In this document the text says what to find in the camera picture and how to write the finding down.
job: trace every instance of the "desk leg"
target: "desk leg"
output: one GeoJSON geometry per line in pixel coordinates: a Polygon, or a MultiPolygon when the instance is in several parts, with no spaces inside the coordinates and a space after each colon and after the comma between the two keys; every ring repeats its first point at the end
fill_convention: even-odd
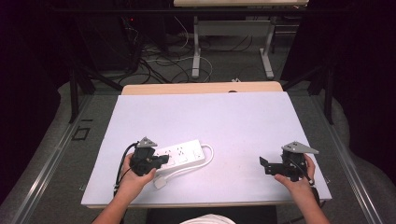
{"type": "Polygon", "coordinates": [[[274,79],[274,72],[272,70],[270,59],[268,58],[268,52],[271,48],[271,40],[274,35],[276,25],[276,17],[271,18],[270,27],[268,28],[268,35],[265,40],[265,47],[264,49],[260,49],[260,54],[262,56],[262,64],[264,65],[265,75],[268,79],[274,79]]]}
{"type": "Polygon", "coordinates": [[[198,30],[198,18],[194,17],[194,59],[192,62],[192,73],[193,78],[199,77],[199,65],[201,59],[201,49],[199,48],[199,30],[198,30]]]}

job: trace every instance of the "dark background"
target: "dark background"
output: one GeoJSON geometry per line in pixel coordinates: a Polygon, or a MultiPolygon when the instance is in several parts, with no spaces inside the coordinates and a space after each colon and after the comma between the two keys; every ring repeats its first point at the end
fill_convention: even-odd
{"type": "MultiPolygon", "coordinates": [[[[98,64],[92,59],[87,39],[76,21],[49,14],[44,3],[8,0],[0,7],[1,202],[26,168],[55,116],[60,103],[57,89],[69,79],[70,61],[64,55],[72,51],[92,69],[98,64]],[[69,49],[58,38],[59,30],[53,30],[54,21],[62,25],[61,31],[67,37],[72,36],[69,49]]],[[[340,8],[349,3],[352,1],[311,0],[309,7],[340,8]]],[[[52,4],[67,7],[65,1],[52,4]]],[[[396,102],[392,89],[396,75],[395,9],[390,0],[375,1],[364,8],[350,27],[353,29],[347,36],[349,41],[337,54],[334,86],[334,97],[349,121],[351,150],[382,169],[393,183],[396,183],[393,173],[396,102]]],[[[282,79],[293,79],[320,64],[332,49],[345,19],[304,18],[282,79]]]]}

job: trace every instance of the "electrical outlet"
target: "electrical outlet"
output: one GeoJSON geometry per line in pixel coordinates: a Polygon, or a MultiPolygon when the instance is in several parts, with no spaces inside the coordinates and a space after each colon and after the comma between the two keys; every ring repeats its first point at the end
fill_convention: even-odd
{"type": "Polygon", "coordinates": [[[169,155],[169,161],[157,170],[157,174],[171,173],[175,170],[200,165],[205,162],[205,154],[198,140],[156,149],[154,156],[169,155]]]}

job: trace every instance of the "power cord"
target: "power cord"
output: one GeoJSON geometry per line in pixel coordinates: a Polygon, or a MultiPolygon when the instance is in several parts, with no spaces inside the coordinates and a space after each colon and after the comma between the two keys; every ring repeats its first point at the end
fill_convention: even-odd
{"type": "Polygon", "coordinates": [[[204,163],[202,163],[200,165],[187,167],[187,168],[183,168],[183,169],[174,171],[170,175],[159,175],[159,176],[157,176],[154,179],[155,188],[157,188],[157,189],[163,188],[166,185],[166,183],[167,183],[167,179],[169,179],[173,175],[176,175],[176,174],[181,173],[181,172],[189,171],[189,170],[192,170],[192,169],[197,169],[197,168],[200,168],[200,167],[208,165],[213,160],[215,152],[214,152],[213,148],[210,145],[208,145],[208,144],[201,144],[201,147],[208,147],[210,149],[212,154],[211,154],[210,159],[208,161],[206,161],[206,162],[204,162],[204,163]]]}

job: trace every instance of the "desk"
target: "desk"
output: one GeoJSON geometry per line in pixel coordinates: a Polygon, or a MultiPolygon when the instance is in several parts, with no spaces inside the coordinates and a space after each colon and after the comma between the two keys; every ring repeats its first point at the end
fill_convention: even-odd
{"type": "MultiPolygon", "coordinates": [[[[144,136],[158,148],[199,139],[214,148],[215,156],[204,168],[172,177],[162,189],[148,183],[131,207],[291,203],[288,191],[265,174],[259,157],[281,162],[283,145],[308,145],[290,98],[277,82],[128,86],[114,108],[81,204],[99,208],[111,201],[124,149],[144,136]],[[176,92],[178,87],[187,91],[176,92]],[[156,93],[147,94],[145,88],[156,93]]],[[[320,199],[330,200],[318,165],[315,180],[320,199]]]]}
{"type": "MultiPolygon", "coordinates": [[[[304,6],[308,0],[175,0],[175,7],[280,7],[304,6]]],[[[192,63],[192,77],[198,78],[201,49],[200,35],[255,35],[266,36],[264,49],[260,49],[262,64],[268,79],[274,79],[268,52],[274,35],[276,17],[270,21],[198,21],[194,17],[194,58],[192,63]]]]}

